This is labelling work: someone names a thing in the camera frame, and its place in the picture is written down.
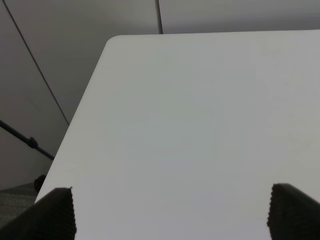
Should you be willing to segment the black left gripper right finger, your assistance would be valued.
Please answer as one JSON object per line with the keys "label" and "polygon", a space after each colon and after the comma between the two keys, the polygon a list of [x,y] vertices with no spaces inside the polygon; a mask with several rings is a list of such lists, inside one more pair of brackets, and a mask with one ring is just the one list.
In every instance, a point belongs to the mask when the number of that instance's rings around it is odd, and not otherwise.
{"label": "black left gripper right finger", "polygon": [[274,184],[267,226],[273,240],[318,240],[320,203],[291,184]]}

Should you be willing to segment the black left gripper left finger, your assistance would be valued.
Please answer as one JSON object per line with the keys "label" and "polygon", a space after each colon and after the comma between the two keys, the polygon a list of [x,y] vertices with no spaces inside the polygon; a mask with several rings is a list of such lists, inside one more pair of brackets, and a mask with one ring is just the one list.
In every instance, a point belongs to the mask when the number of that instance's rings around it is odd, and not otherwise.
{"label": "black left gripper left finger", "polygon": [[74,240],[72,189],[58,187],[0,229],[2,240]]}

